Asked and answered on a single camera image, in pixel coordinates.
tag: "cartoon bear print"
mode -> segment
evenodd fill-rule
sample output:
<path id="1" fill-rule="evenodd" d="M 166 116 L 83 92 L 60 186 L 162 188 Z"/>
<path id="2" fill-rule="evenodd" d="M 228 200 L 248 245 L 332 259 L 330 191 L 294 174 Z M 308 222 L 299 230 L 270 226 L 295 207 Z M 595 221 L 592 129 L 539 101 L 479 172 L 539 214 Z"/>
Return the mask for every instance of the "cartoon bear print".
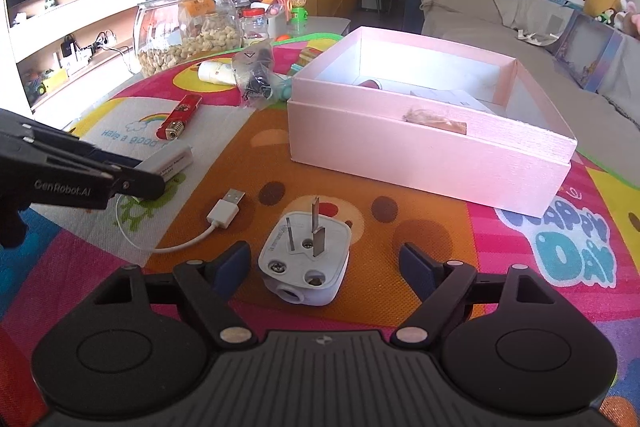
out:
<path id="1" fill-rule="evenodd" d="M 229 188 L 246 193 L 226 230 L 174 254 L 153 255 L 146 267 L 170 271 L 188 259 L 210 260 L 235 241 L 251 245 L 254 266 L 271 230 L 286 213 L 320 213 L 351 228 L 350 259 L 337 298 L 314 308 L 294 306 L 271 294 L 252 269 L 236 292 L 241 301 L 287 312 L 377 326 L 399 324 L 418 299 L 398 271 L 398 251 L 412 242 L 439 261 L 460 259 L 477 266 L 466 203 L 390 185 L 290 159 L 287 113 L 257 111 L 231 140 L 158 245 L 169 247 L 195 237 L 206 216 Z"/>

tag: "glass jar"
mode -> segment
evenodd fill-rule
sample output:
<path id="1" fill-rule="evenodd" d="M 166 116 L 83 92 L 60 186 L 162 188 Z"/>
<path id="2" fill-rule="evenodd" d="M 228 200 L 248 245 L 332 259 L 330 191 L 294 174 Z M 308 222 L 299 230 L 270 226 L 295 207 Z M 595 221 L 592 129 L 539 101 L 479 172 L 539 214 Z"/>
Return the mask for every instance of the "glass jar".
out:
<path id="1" fill-rule="evenodd" d="M 142 0 L 133 39 L 147 77 L 198 54 L 239 48 L 241 35 L 232 0 Z"/>
<path id="2" fill-rule="evenodd" d="M 249 8 L 242 10 L 242 45 L 249 46 L 254 42 L 263 41 L 269 37 L 269 21 L 264 8 Z"/>

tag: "metal prong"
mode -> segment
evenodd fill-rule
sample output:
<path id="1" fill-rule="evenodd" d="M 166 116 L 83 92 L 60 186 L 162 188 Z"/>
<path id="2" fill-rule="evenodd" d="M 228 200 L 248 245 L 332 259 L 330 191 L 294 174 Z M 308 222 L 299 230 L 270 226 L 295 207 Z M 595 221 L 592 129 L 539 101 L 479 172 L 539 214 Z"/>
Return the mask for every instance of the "metal prong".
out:
<path id="1" fill-rule="evenodd" d="M 324 236 L 326 229 L 318 227 L 314 230 L 314 257 L 318 257 L 324 251 Z"/>
<path id="2" fill-rule="evenodd" d="M 289 232 L 289 250 L 296 251 L 296 245 L 293 243 L 293 230 L 291 230 L 291 221 L 287 217 L 287 231 Z"/>
<path id="3" fill-rule="evenodd" d="M 320 224 L 320 198 L 316 197 L 311 205 L 311 231 L 314 232 Z"/>

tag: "red lighter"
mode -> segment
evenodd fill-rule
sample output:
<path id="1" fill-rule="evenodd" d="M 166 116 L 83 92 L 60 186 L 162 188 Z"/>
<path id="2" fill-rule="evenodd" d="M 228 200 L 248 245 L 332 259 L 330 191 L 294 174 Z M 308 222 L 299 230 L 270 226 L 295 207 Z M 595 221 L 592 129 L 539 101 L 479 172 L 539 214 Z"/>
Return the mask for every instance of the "red lighter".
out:
<path id="1" fill-rule="evenodd" d="M 171 111 L 166 120 L 162 122 L 158 131 L 156 131 L 156 136 L 161 140 L 175 140 L 184 131 L 187 122 L 191 120 L 201 101 L 202 97 L 199 94 L 185 96 Z"/>

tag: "cardboard box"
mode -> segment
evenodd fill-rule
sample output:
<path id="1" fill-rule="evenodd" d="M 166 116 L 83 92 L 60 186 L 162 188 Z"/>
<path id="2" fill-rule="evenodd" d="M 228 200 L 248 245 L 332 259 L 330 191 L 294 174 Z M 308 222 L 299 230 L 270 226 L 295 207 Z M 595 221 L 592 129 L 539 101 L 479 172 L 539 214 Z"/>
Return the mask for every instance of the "cardboard box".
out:
<path id="1" fill-rule="evenodd" d="M 366 80 L 382 89 L 358 85 Z M 464 90 L 490 111 L 410 94 L 424 88 Z M 409 123 L 410 110 L 455 125 Z M 357 29 L 296 74 L 288 114 L 293 161 L 536 217 L 577 145 L 516 59 L 378 28 Z"/>

